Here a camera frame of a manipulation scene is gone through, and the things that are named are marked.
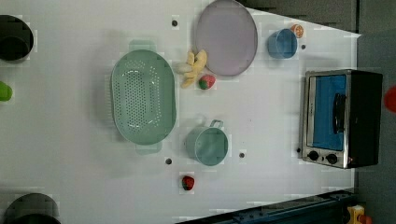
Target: purple plate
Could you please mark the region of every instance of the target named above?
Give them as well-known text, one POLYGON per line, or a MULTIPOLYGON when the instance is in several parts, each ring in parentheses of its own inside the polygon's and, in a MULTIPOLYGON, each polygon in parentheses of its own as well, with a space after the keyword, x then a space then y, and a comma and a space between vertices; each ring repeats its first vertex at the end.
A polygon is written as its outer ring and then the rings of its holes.
POLYGON ((195 44, 207 52, 207 68, 216 75, 236 76, 254 60, 257 28, 250 13, 234 0, 210 4, 198 21, 195 44))

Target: white table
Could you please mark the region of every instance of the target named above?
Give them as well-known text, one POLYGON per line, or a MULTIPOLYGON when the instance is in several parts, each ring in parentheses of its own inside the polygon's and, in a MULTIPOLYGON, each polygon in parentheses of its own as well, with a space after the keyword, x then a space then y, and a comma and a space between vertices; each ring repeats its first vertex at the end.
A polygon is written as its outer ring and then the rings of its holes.
POLYGON ((266 12, 250 10, 259 48, 244 74, 218 77, 211 91, 181 90, 175 75, 177 124, 159 153, 141 155, 122 139, 111 118, 114 63, 134 38, 154 39, 169 63, 185 61, 208 3, 0 0, 0 14, 22 15, 36 37, 28 61, 0 62, 0 80, 15 91, 0 105, 0 208, 41 192, 60 205, 63 224, 175 223, 353 187, 353 170, 304 162, 295 149, 305 71, 355 68, 358 36, 266 12), (271 59, 265 40, 295 22, 306 49, 271 59), (209 168, 187 158, 183 142, 212 119, 224 121, 231 148, 209 168), (195 177, 193 192, 180 188, 185 173, 195 177))

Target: oven door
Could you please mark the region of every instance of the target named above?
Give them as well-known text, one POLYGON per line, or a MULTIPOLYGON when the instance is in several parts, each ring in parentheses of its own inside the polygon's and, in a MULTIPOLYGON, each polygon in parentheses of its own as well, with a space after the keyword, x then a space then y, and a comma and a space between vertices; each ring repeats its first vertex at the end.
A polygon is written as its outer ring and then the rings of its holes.
POLYGON ((309 147, 343 150, 346 98, 346 75, 309 78, 309 147))

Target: oven control panel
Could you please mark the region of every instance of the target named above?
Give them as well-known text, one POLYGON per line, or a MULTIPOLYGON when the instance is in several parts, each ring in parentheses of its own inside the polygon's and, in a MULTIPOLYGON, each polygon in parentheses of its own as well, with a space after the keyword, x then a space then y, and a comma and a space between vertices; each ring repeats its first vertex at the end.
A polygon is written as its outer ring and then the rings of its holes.
POLYGON ((344 151, 304 147, 303 160, 339 168, 347 168, 344 158, 344 151))

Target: red object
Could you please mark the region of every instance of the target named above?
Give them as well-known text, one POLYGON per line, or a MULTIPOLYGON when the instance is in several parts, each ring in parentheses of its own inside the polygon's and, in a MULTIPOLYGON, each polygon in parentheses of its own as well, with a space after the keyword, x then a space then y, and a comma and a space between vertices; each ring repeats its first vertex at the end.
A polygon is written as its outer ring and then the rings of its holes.
POLYGON ((361 222, 361 224, 373 224, 371 217, 365 215, 358 216, 358 221, 361 222))
POLYGON ((384 97, 385 107, 393 113, 396 113, 396 86, 390 88, 384 97))
POLYGON ((184 190, 192 190, 194 187, 194 178, 191 176, 184 176, 183 179, 181 180, 181 184, 183 185, 184 190))
POLYGON ((216 78, 211 75, 204 75, 199 79, 199 87, 202 90, 209 90, 215 84, 216 78))

